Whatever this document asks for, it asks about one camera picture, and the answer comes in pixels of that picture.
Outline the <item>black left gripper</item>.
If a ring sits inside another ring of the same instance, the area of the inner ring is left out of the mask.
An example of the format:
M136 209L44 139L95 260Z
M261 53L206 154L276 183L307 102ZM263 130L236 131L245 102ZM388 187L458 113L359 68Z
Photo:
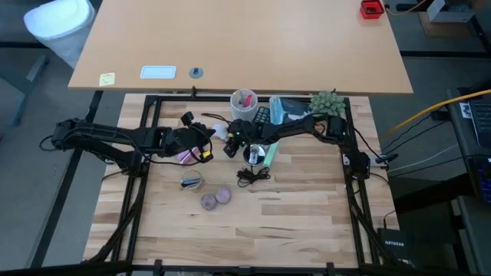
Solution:
M210 138L215 134L214 129L207 129L203 124L192 124L187 128L179 128L166 133L164 138L164 156L171 157L186 150L199 150L199 161L207 163L213 159L210 149L205 149Z

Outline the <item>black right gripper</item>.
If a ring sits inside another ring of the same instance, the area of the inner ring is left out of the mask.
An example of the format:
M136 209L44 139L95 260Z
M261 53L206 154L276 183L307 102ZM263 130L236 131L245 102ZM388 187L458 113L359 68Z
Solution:
M263 143L262 128L264 123L251 122L237 119L229 123L229 144L223 148L223 152L233 158L236 155L236 147L244 150L246 144Z

